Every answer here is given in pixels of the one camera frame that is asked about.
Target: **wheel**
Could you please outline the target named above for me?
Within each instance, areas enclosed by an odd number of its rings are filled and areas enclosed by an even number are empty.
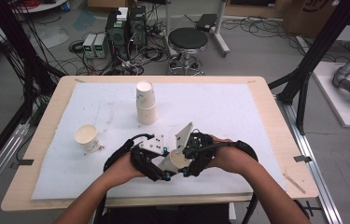
[[[176,68],[176,67],[177,67],[177,64],[176,64],[176,63],[169,63],[169,66],[170,66],[171,68]]]
[[[192,63],[190,68],[198,69],[198,64],[197,63]]]

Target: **white paper sheet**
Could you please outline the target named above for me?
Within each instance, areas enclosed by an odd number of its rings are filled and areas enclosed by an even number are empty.
[[[191,121],[202,133],[248,143],[261,164],[286,189],[247,85],[153,85],[159,118],[152,125],[142,125],[137,121],[134,83],[77,84],[43,161],[32,199],[74,199],[102,173],[107,158],[127,139],[140,133],[163,134],[165,145],[174,149],[175,134]],[[99,140],[105,146],[102,151],[85,153],[75,142],[75,131],[87,123],[97,127]],[[251,191],[239,175],[212,168],[198,177],[175,175],[169,182],[136,178],[110,190],[108,197]]]

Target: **tipped over paper cup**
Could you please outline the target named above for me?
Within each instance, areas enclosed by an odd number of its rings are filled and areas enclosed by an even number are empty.
[[[75,133],[75,140],[82,146],[87,152],[95,152],[101,148],[97,138],[98,131],[95,126],[86,124],[78,128]]]
[[[186,159],[181,151],[173,150],[158,164],[158,167],[163,171],[171,171],[177,174],[178,170],[189,166],[189,164],[190,161]]]

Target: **stool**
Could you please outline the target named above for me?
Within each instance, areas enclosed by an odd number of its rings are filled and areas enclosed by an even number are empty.
[[[178,71],[181,71],[187,75],[190,71],[194,76],[204,74],[202,62],[190,54],[204,50],[207,45],[205,33],[194,28],[179,28],[169,34],[168,44],[178,56],[169,61],[166,73],[170,71],[177,75]]]

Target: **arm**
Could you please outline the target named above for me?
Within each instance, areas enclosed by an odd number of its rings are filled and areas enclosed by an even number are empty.
[[[218,167],[243,176],[259,197],[271,223],[310,223],[265,168],[243,151],[235,147],[221,147],[216,151],[209,167]]]
[[[102,197],[110,189],[138,176],[143,175],[133,168],[130,154],[127,153],[93,181],[54,223],[88,223]]]

